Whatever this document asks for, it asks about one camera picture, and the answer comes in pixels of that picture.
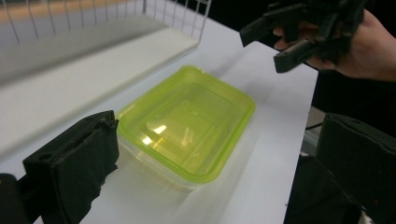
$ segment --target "white wire rack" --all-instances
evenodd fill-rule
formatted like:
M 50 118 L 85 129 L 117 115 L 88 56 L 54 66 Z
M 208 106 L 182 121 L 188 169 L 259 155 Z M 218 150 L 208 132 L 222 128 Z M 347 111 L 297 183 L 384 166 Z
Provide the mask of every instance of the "white wire rack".
M 140 14 L 200 39 L 210 4 L 211 0 L 1 0 L 0 50 Z

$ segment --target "yellow-green plastic lid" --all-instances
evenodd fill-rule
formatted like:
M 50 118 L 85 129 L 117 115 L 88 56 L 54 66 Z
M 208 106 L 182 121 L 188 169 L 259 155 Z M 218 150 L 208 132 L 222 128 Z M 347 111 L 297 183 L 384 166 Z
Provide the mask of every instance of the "yellow-green plastic lid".
M 254 110 L 244 92 L 186 65 L 118 113 L 118 135 L 203 184 L 218 177 Z

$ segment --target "transparent container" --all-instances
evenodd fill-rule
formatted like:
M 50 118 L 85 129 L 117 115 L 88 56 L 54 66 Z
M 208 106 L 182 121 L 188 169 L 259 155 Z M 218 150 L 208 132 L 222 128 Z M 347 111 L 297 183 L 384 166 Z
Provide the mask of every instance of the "transparent container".
M 254 110 L 242 91 L 186 65 L 118 113 L 119 141 L 193 189 L 219 176 Z

